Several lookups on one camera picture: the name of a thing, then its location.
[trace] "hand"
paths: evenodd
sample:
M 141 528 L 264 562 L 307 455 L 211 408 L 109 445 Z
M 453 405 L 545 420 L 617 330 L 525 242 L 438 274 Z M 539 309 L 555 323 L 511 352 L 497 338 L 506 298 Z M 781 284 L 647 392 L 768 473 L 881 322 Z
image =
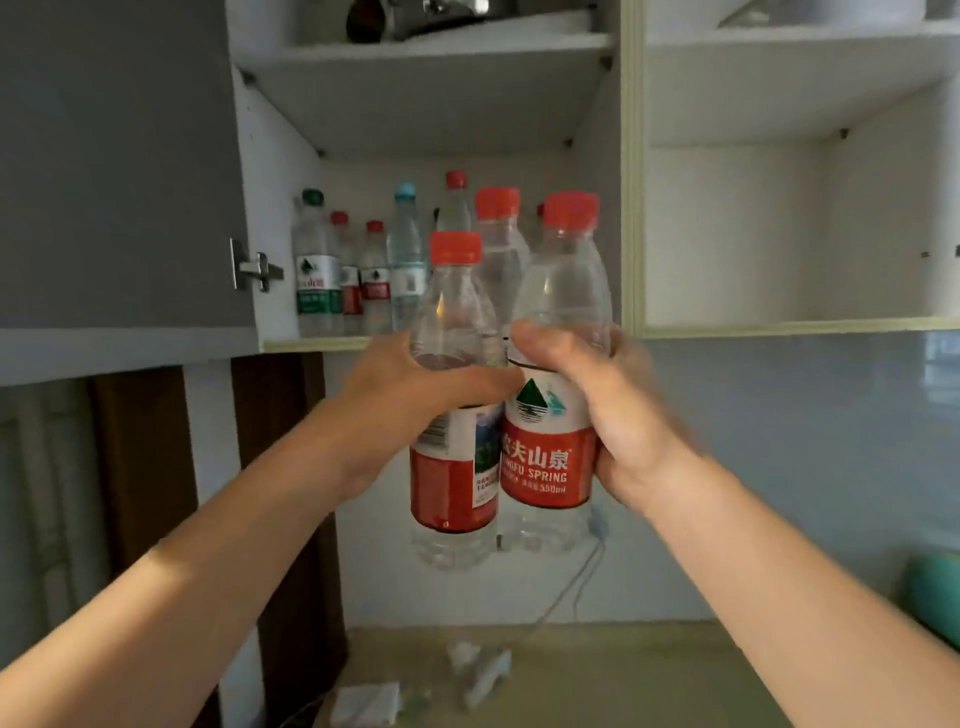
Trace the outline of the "hand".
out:
M 335 440 L 334 455 L 344 464 L 340 500 L 349 500 L 434 418 L 459 407 L 496 404 L 522 386 L 516 367 L 423 369 L 410 355 L 408 332 L 378 336 L 350 373 L 343 394 L 321 404 L 304 425 L 322 429 L 318 439 Z
M 587 396 L 602 443 L 597 476 L 620 502 L 643 511 L 651 487 L 674 459 L 696 450 L 686 427 L 664 405 L 646 350 L 619 328 L 612 329 L 612 357 L 569 330 L 521 321 L 511 334 L 534 364 L 560 372 Z

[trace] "water bottle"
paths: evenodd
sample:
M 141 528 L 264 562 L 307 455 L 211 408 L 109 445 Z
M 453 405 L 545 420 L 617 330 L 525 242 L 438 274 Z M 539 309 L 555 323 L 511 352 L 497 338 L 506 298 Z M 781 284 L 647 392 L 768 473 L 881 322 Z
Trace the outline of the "water bottle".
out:
M 324 194 L 305 189 L 293 229 L 300 336 L 343 336 L 340 252 L 324 214 Z
M 543 238 L 533 246 L 514 319 L 569 328 L 610 353 L 610 286 L 593 242 L 599 199 L 584 192 L 549 197 Z M 510 344 L 526 384 L 507 402 L 501 518 L 505 547 L 564 553 L 588 536 L 596 433 L 587 400 L 557 372 L 530 365 Z
M 394 331 L 403 331 L 413 324 L 417 302 L 426 290 L 427 248 L 417 216 L 417 189 L 405 182 L 396 189 L 394 199 L 396 211 L 387 237 L 387 259 Z
M 360 251 L 360 286 L 363 295 L 364 334 L 374 336 L 394 330 L 390 306 L 390 266 L 383 223 L 367 223 L 367 239 Z
M 517 226 L 520 192 L 511 187 L 484 187 L 477 192 L 477 232 L 483 238 L 483 261 L 477 276 L 493 301 L 504 341 L 510 338 L 516 293 L 530 263 L 530 248 Z
M 446 200 L 437 214 L 437 232 L 472 231 L 473 208 L 467 192 L 467 173 L 455 169 L 446 173 Z
M 410 354 L 430 370 L 503 366 L 490 297 L 472 269 L 483 256 L 474 232 L 437 232 L 435 268 L 411 331 Z M 413 543 L 425 563 L 470 569 L 496 550 L 503 405 L 465 407 L 434 420 L 410 448 Z
M 330 223 L 340 251 L 340 288 L 344 301 L 344 334 L 359 336 L 363 331 L 363 300 L 360 294 L 360 268 L 357 248 L 350 235 L 350 218 L 342 210 L 330 213 Z

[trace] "white cable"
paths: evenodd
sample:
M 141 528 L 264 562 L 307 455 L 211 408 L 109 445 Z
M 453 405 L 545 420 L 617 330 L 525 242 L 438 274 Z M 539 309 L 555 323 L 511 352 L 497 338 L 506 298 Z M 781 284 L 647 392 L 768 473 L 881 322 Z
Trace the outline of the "white cable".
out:
M 577 590 L 577 595 L 573 597 L 573 621 L 580 621 L 580 615 L 577 614 L 577 608 L 580 606 L 580 597 L 584 595 L 584 591 L 587 588 L 587 585 L 590 583 L 590 579 L 593 578 L 593 575 L 597 573 L 597 570 L 600 568 L 600 565 L 603 563 L 603 557 L 607 555 L 607 542 L 600 542 L 600 556 L 597 557 L 597 560 L 593 562 L 593 566 L 590 567 L 590 571 L 584 577 L 584 580 L 580 582 L 580 588 Z
M 584 564 L 580 567 L 580 570 L 573 575 L 573 578 L 570 579 L 570 581 L 563 588 L 563 590 L 560 592 L 557 598 L 554 599 L 553 603 L 549 607 L 547 607 L 546 612 L 540 615 L 540 618 L 537 619 L 537 621 L 535 621 L 531 625 L 530 630 L 526 634 L 517 638 L 514 644 L 521 643 L 524 640 L 529 640 L 531 637 L 533 637 L 540 631 L 540 629 L 547 623 L 550 617 L 553 616 L 553 613 L 557 611 L 557 608 L 561 605 L 561 602 L 564 601 L 564 598 L 570 593 L 570 590 L 572 590 L 573 587 L 576 586 L 577 581 L 580 580 L 580 577 L 583 576 L 584 573 L 586 573 L 587 569 L 590 566 L 590 562 L 593 561 L 593 557 L 596 556 L 597 553 L 601 551 L 601 548 L 603 546 L 604 546 L 603 542 L 598 539 L 596 546 L 593 547 L 593 551 L 590 552 L 590 555 L 587 557 L 587 560 L 584 562 Z

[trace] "open cabinet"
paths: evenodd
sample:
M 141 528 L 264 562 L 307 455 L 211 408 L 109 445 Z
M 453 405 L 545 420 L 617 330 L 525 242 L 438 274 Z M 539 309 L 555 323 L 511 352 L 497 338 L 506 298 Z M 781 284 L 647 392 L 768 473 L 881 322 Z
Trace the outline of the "open cabinet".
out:
M 642 38 L 634 9 L 621 22 L 614 2 L 601 3 L 589 32 L 498 35 L 491 26 L 402 43 L 296 46 L 289 19 L 274 14 L 264 24 L 255 6 L 235 9 L 232 53 L 250 237 L 272 262 L 292 270 L 294 199 L 306 186 L 358 230 L 371 219 L 389 223 L 396 186 L 413 182 L 428 231 L 444 173 L 462 168 L 471 190 L 518 187 L 528 220 L 552 192 L 599 192 L 598 244 L 618 277 L 626 77 L 617 49 L 625 36 Z M 264 352 L 369 342 L 300 338 L 293 276 L 255 292 L 254 309 Z
M 647 37 L 643 333 L 960 328 L 960 23 L 695 15 Z
M 298 44 L 304 6 L 320 5 L 5 4 L 0 211 L 14 275 L 0 289 L 0 385 L 364 348 L 298 336 L 290 231 L 305 187 L 356 227 L 390 219 L 399 182 L 429 214 L 452 167 L 474 190 L 519 187 L 528 216 L 551 192 L 596 190 L 618 277 L 639 4 L 538 0 L 590 6 L 578 29 Z M 235 272 L 237 254 L 271 273 L 265 284 Z

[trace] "light blue bottle cap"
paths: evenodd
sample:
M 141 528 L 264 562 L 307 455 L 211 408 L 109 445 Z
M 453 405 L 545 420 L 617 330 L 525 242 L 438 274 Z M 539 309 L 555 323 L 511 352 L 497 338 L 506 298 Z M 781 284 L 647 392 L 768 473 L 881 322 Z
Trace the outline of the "light blue bottle cap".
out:
M 417 186 L 412 182 L 404 182 L 397 187 L 396 193 L 394 194 L 395 200 L 416 200 L 417 199 Z

